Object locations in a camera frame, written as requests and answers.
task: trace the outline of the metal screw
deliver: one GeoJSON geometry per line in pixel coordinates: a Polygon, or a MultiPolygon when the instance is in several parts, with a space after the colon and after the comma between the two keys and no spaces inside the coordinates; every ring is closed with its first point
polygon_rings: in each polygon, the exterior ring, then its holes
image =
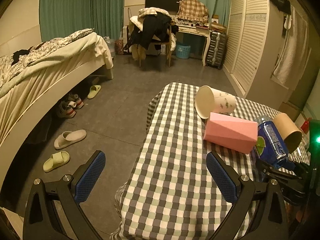
{"type": "Polygon", "coordinates": [[[248,181],[249,177],[247,175],[241,175],[240,177],[243,181],[248,181]]]}
{"type": "Polygon", "coordinates": [[[63,180],[64,180],[64,181],[69,181],[69,180],[71,180],[71,175],[69,175],[69,174],[68,174],[68,175],[64,175],[64,176],[63,176],[63,180]]]}
{"type": "Polygon", "coordinates": [[[41,182],[41,179],[35,179],[35,181],[33,182],[33,184],[38,185],[41,182]]]}
{"type": "Polygon", "coordinates": [[[271,184],[272,184],[272,185],[278,185],[278,181],[276,181],[275,179],[272,179],[272,180],[271,180],[271,184]]]}

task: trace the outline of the tablecloth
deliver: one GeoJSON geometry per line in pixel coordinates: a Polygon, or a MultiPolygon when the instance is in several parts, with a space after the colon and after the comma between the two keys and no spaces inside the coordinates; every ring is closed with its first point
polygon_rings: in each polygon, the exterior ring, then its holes
{"type": "MultiPolygon", "coordinates": [[[[254,156],[203,140],[204,121],[194,108],[198,87],[171,83],[150,102],[147,135],[129,180],[118,189],[115,207],[121,217],[110,239],[206,239],[231,208],[206,168],[206,155],[217,151],[236,172],[258,179],[254,156]]],[[[254,120],[279,112],[236,98],[231,116],[254,120]]],[[[308,158],[303,147],[291,160],[308,158]]],[[[255,202],[237,237],[244,235],[255,202]]]]}

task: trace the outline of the white desk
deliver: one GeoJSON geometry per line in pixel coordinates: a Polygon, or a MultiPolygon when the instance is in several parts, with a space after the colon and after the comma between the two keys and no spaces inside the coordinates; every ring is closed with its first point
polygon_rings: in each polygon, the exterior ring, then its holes
{"type": "Polygon", "coordinates": [[[179,26],[179,32],[191,33],[191,34],[195,34],[195,35],[199,35],[199,36],[204,36],[207,38],[206,43],[203,48],[203,51],[202,51],[202,64],[203,64],[203,66],[205,66],[205,58],[207,57],[207,53],[208,53],[210,41],[211,41],[211,39],[210,39],[211,31],[201,29],[201,28],[186,26],[186,25],[177,25],[177,26],[179,26]]]}

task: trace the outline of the desk leg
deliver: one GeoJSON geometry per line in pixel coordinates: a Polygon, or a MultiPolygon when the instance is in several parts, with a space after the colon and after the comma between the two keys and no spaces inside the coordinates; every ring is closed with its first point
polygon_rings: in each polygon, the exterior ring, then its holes
{"type": "Polygon", "coordinates": [[[206,44],[205,44],[205,49],[204,49],[204,52],[203,52],[203,54],[202,54],[202,64],[203,64],[203,66],[205,66],[205,59],[206,59],[206,57],[207,57],[207,53],[208,53],[208,50],[209,50],[210,42],[211,42],[210,36],[207,36],[207,41],[206,41],[206,44]]]}

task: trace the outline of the floor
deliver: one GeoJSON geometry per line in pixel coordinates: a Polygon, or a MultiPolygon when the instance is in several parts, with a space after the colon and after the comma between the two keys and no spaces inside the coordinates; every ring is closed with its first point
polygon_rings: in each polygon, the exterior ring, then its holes
{"type": "MultiPolygon", "coordinates": [[[[45,182],[59,180],[85,163],[95,150],[106,154],[107,163],[88,200],[81,203],[84,213],[103,239],[109,239],[120,222],[114,208],[115,192],[127,181],[146,134],[147,109],[151,99],[171,82],[196,86],[209,85],[235,95],[223,70],[202,68],[198,59],[176,59],[172,66],[165,66],[162,56],[148,56],[139,68],[131,56],[116,56],[114,79],[101,81],[101,91],[94,99],[84,99],[85,106],[77,110],[72,119],[52,118],[48,141],[38,145],[25,144],[16,155],[11,166],[1,199],[4,207],[24,216],[31,185],[36,178],[45,182]],[[43,163],[57,152],[53,143],[63,131],[85,129],[87,137],[65,148],[70,154],[66,165],[44,173],[43,163]]],[[[89,85],[81,82],[74,90],[82,98],[89,85]]],[[[69,237],[76,239],[60,203],[56,203],[61,220],[69,237]]]]}

